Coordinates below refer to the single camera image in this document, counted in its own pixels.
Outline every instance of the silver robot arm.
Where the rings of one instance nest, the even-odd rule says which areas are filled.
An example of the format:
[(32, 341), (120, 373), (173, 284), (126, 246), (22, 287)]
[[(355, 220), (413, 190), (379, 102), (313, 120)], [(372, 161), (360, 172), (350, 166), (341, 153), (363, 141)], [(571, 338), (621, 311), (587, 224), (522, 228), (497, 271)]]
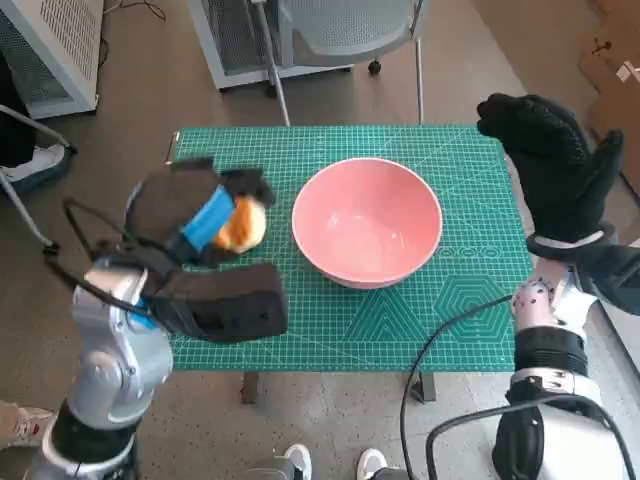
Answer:
[[(602, 405), (588, 377), (584, 325), (596, 297), (577, 284), (573, 267), (541, 258), (512, 298), (515, 372), (511, 403), (568, 393)], [(493, 463), (503, 480), (625, 478), (618, 444), (594, 414), (575, 406), (542, 405), (500, 421)]]
[[(85, 279), (136, 305), (147, 273), (98, 262)], [(173, 368), (168, 336), (145, 318), (106, 305), (80, 287), (72, 316), (82, 338), (80, 369), (24, 478), (136, 478), (136, 427)]]

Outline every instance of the shoe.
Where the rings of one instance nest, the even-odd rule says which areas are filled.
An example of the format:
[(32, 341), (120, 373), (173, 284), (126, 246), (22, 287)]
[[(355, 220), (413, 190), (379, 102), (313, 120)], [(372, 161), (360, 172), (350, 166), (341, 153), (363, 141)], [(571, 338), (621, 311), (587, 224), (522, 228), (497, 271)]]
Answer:
[(13, 431), (9, 432), (1, 448), (8, 447), (38, 447), (47, 428), (55, 420), (55, 414), (41, 408), (24, 408), (14, 404), (4, 404), (15, 410)]
[(356, 480), (369, 480), (378, 471), (387, 466), (387, 460), (380, 450), (369, 448), (362, 452), (358, 460)]
[(287, 448), (284, 456), (302, 472), (302, 480), (311, 480), (311, 453), (307, 447), (296, 443)]
[(60, 145), (49, 148), (35, 147), (30, 161), (17, 167), (0, 166), (16, 192), (23, 192), (52, 177), (64, 173), (69, 164), (70, 155)]

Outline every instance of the floor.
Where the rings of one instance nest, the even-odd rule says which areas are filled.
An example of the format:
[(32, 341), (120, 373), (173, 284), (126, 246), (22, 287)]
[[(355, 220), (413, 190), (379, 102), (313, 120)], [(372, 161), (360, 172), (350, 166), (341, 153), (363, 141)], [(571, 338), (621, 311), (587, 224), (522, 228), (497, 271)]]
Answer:
[[(65, 261), (80, 271), (87, 265), (63, 219), (63, 195), (73, 194), (117, 215), (136, 182), (161, 164), (175, 130), (188, 125), (281, 123), (277, 102), (265, 98), (259, 87), (219, 95), (185, 0), (156, 2), (167, 12), (166, 23), (144, 8), (108, 17), (104, 35), (110, 55), (101, 71), (97, 114), (50, 122), (79, 148), (73, 169), (26, 197), (42, 228), (64, 246)], [(480, 3), (431, 2), (423, 43), (428, 123), (474, 122), (475, 105), (488, 94), (520, 95), (535, 90), (532, 76), (539, 82), (553, 77), (539, 69), (523, 71), (524, 62), (513, 60), (499, 29), (494, 38), (487, 26), (493, 21)], [(546, 7), (553, 9), (557, 3), (563, 2), (546, 2)], [(580, 18), (568, 16), (569, 21)], [(515, 41), (527, 41), (522, 37)], [(407, 47), (384, 57), (377, 79), (369, 78), (366, 65), (358, 65), (351, 74), (288, 81), (292, 122), (414, 123), (413, 78), (413, 53)], [(543, 91), (554, 94), (556, 87), (552, 82)], [(562, 89), (556, 93), (560, 100), (566, 95)], [(635, 215), (629, 198), (617, 185), (608, 203), (608, 218), (620, 226)], [(530, 228), (524, 209), (523, 215)], [(0, 218), (0, 263), (6, 273), (0, 287), (0, 365), (5, 366), (0, 398), (56, 409), (79, 351), (69, 318), (70, 292), (47, 273), (37, 245), (7, 201), (0, 200)], [(99, 225), (94, 231), (102, 233)], [(640, 386), (607, 324), (595, 313), (588, 333), (591, 373), (640, 465)], [(430, 428), (451, 416), (503, 403), (508, 379), (507, 374), (439, 375), (437, 402), (410, 405), (410, 451), (423, 478), (423, 446)], [(260, 403), (247, 407), (239, 404), (240, 374), (176, 373), (159, 390), (140, 430), (145, 478), (241, 478), (245, 466), (293, 442), (311, 448), (318, 479), (353, 478), (357, 457), (369, 446), (400, 465), (403, 380), (401, 374), (272, 374), (264, 377)], [(495, 422), (487, 421), (454, 430), (439, 441), (441, 477), (495, 478), (489, 456), (494, 434)], [(0, 454), (0, 476), (21, 478), (28, 457), (29, 452)]]

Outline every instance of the table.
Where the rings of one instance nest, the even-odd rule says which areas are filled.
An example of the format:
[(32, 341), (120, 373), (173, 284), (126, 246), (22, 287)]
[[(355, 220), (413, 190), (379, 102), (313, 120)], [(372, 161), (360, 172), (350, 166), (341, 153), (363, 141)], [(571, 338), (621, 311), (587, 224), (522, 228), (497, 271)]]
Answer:
[[(275, 263), (289, 300), (289, 331), (239, 345), (176, 337), (177, 370), (408, 371), (446, 319), (513, 292), (531, 271), (504, 153), (474, 126), (186, 128), (177, 134), (176, 160), (202, 155), (214, 156), (218, 170), (264, 168), (277, 196), (265, 240), (223, 268)], [(444, 217), (433, 258), (399, 285), (373, 291), (325, 279), (291, 233), (293, 203), (304, 183), (326, 165), (365, 156), (417, 172), (434, 189)], [(503, 304), (453, 327), (421, 370), (513, 370), (512, 323)]]

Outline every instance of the cardboard box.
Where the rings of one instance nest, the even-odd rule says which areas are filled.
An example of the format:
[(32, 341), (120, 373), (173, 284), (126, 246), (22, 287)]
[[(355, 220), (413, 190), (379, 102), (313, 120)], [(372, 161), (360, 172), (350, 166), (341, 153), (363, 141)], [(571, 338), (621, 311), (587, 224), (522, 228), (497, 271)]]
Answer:
[(604, 92), (617, 86), (616, 72), (625, 61), (640, 65), (640, 31), (610, 15), (585, 45), (578, 66), (593, 86)]
[(626, 62), (617, 85), (600, 94), (589, 110), (589, 126), (601, 140), (609, 130), (624, 132), (622, 171), (636, 192), (640, 192), (640, 72)]

